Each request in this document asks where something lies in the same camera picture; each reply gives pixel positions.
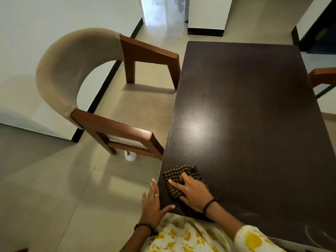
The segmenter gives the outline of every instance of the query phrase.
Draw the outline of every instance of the dark brown tabletop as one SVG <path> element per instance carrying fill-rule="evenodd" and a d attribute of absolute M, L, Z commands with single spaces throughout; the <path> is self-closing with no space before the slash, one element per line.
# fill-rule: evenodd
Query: dark brown tabletop
<path fill-rule="evenodd" d="M 299 49 L 188 42 L 159 177 L 161 207 L 202 219 L 162 173 L 195 164 L 267 236 L 336 251 L 336 158 Z"/>

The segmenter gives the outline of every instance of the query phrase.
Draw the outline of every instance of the tiled floor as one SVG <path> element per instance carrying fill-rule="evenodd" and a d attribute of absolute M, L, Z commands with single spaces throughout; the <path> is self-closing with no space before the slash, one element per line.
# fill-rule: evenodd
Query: tiled floor
<path fill-rule="evenodd" d="M 218 38 L 187 35 L 180 0 L 142 0 L 146 25 L 137 39 L 177 52 L 181 65 L 190 40 L 292 44 L 290 32 L 311 1 L 233 0 Z M 162 65 L 137 63 L 136 83 L 173 88 Z M 121 65 L 96 114 L 109 114 L 124 84 Z M 157 159 L 108 154 L 87 133 L 75 144 L 0 124 L 0 250 L 119 250 L 159 170 Z"/>

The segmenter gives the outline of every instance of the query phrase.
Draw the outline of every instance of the black bracelet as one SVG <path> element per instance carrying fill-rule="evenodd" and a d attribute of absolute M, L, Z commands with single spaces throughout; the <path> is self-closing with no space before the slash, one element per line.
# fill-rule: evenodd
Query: black bracelet
<path fill-rule="evenodd" d="M 211 201 L 209 201 L 203 208 L 203 215 L 205 216 L 205 213 L 207 211 L 207 208 L 212 204 L 213 202 L 218 202 L 218 198 L 214 198 Z"/>
<path fill-rule="evenodd" d="M 138 223 L 138 224 L 136 224 L 135 227 L 134 227 L 134 231 L 135 231 L 135 229 L 137 229 L 139 226 L 142 226 L 142 225 L 148 226 L 150 228 L 149 237 L 158 236 L 159 233 L 157 231 L 155 231 L 155 228 L 151 224 L 148 224 L 148 223 Z"/>

